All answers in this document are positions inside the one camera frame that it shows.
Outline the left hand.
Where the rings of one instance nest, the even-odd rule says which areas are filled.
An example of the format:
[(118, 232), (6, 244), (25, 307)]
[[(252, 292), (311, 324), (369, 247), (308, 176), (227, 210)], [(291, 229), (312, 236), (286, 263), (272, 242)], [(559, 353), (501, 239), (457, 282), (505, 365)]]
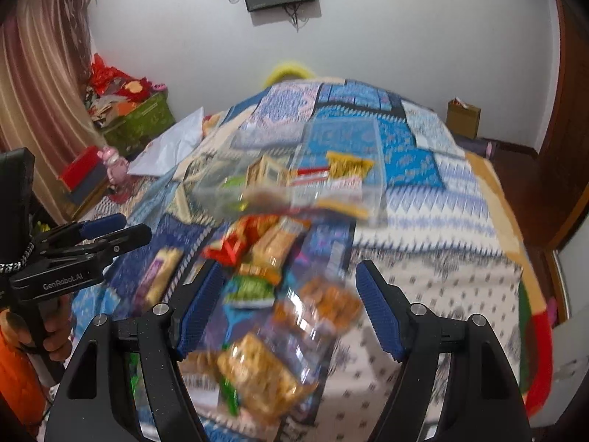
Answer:
[[(71, 310), (71, 297), (69, 294), (59, 298), (59, 304), (55, 311), (48, 314), (45, 319), (45, 330), (48, 333), (43, 342), (44, 348), (49, 352), (53, 361), (64, 362), (72, 352), (73, 315)], [(25, 321), (8, 308), (1, 311), (1, 332), (5, 340), (12, 347), (33, 346), (33, 339)]]

